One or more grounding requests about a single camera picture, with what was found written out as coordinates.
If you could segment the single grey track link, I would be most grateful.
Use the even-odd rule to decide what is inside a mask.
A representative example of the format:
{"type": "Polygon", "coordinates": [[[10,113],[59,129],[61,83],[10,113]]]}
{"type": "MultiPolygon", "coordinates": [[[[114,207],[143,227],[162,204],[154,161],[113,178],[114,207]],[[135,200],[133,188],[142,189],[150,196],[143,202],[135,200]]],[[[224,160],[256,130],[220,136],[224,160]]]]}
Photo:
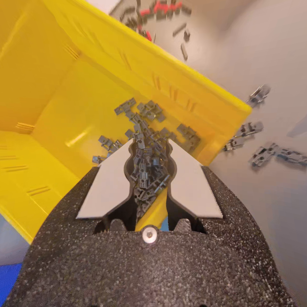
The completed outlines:
{"type": "Polygon", "coordinates": [[[276,156],[289,163],[307,166],[307,156],[290,148],[279,148],[276,152],[276,156]]]}
{"type": "Polygon", "coordinates": [[[246,101],[246,104],[252,108],[255,108],[257,105],[260,105],[264,102],[270,91],[271,87],[267,84],[263,84],[249,96],[248,100],[246,101]]]}
{"type": "Polygon", "coordinates": [[[241,148],[243,145],[244,145],[243,137],[233,137],[225,144],[223,150],[225,152],[229,152],[241,148]]]}
{"type": "Polygon", "coordinates": [[[241,125],[239,130],[236,133],[236,137],[246,137],[252,134],[259,133],[263,130],[264,126],[261,121],[258,122],[248,122],[241,125]]]}
{"type": "Polygon", "coordinates": [[[251,156],[248,163],[252,167],[264,166],[279,150],[279,145],[274,142],[267,142],[259,147],[251,156]]]}

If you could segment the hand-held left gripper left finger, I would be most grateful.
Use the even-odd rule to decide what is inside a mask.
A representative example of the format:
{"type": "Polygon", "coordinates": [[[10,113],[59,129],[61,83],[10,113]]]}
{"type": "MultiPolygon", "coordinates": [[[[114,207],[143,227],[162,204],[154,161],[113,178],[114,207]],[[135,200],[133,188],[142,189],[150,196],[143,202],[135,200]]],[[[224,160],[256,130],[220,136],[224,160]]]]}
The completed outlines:
{"type": "Polygon", "coordinates": [[[98,166],[98,172],[77,213],[77,220],[118,218],[127,230],[136,228],[136,203],[133,200],[132,172],[135,141],[126,144],[98,166]]]}

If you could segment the blue storage bin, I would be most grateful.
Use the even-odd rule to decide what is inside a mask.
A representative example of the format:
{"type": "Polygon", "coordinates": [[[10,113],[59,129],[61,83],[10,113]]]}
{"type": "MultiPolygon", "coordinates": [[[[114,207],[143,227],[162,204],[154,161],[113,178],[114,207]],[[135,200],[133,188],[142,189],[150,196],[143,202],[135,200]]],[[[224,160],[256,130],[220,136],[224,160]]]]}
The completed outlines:
{"type": "Polygon", "coordinates": [[[0,306],[6,301],[20,273],[22,263],[0,266],[0,306]]]}

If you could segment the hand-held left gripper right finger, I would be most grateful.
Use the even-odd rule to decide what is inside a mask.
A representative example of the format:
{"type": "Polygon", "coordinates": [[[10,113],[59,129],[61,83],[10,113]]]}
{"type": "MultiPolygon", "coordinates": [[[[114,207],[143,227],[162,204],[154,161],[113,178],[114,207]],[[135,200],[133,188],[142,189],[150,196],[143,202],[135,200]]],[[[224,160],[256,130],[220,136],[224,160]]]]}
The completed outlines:
{"type": "Polygon", "coordinates": [[[223,220],[203,165],[171,139],[167,140],[167,158],[169,230],[174,231],[180,220],[187,220],[192,231],[205,231],[201,219],[223,220]]]}

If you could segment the grey desk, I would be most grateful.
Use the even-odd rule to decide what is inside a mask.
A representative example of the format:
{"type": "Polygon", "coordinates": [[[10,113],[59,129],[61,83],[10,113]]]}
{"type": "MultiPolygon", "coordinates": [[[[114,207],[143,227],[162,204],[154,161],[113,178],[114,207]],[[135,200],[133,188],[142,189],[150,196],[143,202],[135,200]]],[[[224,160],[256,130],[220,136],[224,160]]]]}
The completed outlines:
{"type": "Polygon", "coordinates": [[[186,2],[193,30],[184,64],[244,103],[271,87],[243,122],[263,130],[208,166],[252,214],[290,295],[306,306],[306,167],[278,157],[248,163],[267,142],[306,156],[306,1],[186,2]]]}

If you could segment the scatter of black red pins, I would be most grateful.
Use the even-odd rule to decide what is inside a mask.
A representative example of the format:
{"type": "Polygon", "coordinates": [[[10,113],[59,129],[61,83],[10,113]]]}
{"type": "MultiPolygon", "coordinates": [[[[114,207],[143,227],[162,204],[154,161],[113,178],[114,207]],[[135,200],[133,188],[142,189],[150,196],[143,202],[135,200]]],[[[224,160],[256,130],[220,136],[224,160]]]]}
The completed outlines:
{"type": "Polygon", "coordinates": [[[119,1],[110,16],[187,63],[193,19],[186,1],[119,1]]]}

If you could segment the yellow storage bin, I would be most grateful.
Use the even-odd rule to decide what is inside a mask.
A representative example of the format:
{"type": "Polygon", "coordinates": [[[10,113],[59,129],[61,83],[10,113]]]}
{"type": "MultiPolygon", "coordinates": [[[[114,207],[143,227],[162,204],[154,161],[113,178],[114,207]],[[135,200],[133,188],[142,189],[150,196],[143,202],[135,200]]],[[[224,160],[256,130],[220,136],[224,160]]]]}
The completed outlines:
{"type": "Polygon", "coordinates": [[[250,106],[86,1],[1,1],[1,215],[29,244],[92,168],[101,134],[125,142],[114,109],[153,100],[201,138],[208,166],[250,106]]]}

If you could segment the pile of grey track links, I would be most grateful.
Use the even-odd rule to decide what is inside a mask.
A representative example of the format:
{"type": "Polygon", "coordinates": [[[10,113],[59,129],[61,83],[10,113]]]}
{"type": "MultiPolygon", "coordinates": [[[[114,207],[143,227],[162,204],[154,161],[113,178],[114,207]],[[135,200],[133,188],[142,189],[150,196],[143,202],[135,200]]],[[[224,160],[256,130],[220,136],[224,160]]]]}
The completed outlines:
{"type": "Polygon", "coordinates": [[[137,105],[138,112],[133,112],[136,105],[135,98],[126,100],[114,109],[116,115],[124,113],[134,124],[134,131],[128,129],[125,136],[136,142],[133,157],[133,171],[130,175],[134,183],[134,199],[137,204],[137,221],[148,211],[157,196],[166,188],[169,180],[167,171],[166,143],[170,139],[188,153],[192,153],[199,145],[201,138],[191,127],[180,124],[177,131],[184,138],[178,140],[177,135],[164,127],[160,131],[154,130],[149,122],[157,120],[163,122],[166,117],[163,109],[154,101],[137,105]]]}

